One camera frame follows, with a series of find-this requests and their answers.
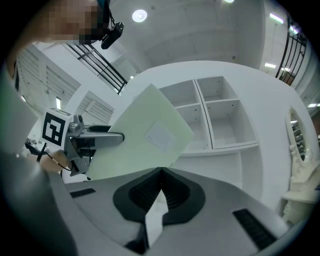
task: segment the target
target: ceiling light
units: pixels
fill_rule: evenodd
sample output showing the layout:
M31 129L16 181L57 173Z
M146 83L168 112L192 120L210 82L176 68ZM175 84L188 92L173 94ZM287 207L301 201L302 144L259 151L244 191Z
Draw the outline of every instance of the ceiling light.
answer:
M279 18L278 16L276 16L276 15L274 15L272 13L270 13L270 18L276 20L277 22L280 22L281 24L284 23L284 20L282 18Z
M294 33L295 35L298 34L298 32L299 32L298 30L294 29L293 26L290 27L290 30L293 31L293 33Z
M61 99L56 97L55 98L56 108L61 109Z
M269 68L273 68L273 69L276 68L276 65L269 64L269 63L264 64L264 66L265 66L265 67L269 67Z
M143 22L146 18L147 18L147 12L145 10L136 10L133 14L132 14L132 19L135 22Z

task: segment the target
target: black slot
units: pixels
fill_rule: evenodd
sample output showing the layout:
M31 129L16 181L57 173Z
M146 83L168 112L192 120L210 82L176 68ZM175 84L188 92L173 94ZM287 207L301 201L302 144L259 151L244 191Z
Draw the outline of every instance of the black slot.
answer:
M83 197L85 195L89 195L96 192L93 188L86 188L83 190L78 190L78 191L73 191L70 192L70 195L72 198L79 198L79 197Z
M276 241L276 238L247 209L234 211L233 215L259 250Z

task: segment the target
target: white shelving unit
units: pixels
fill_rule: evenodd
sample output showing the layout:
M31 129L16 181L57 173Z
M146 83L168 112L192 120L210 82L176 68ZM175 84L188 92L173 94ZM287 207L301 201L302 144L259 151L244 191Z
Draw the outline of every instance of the white shelving unit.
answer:
M160 91L194 132L183 157L235 154L258 147L248 115L223 76L188 80Z

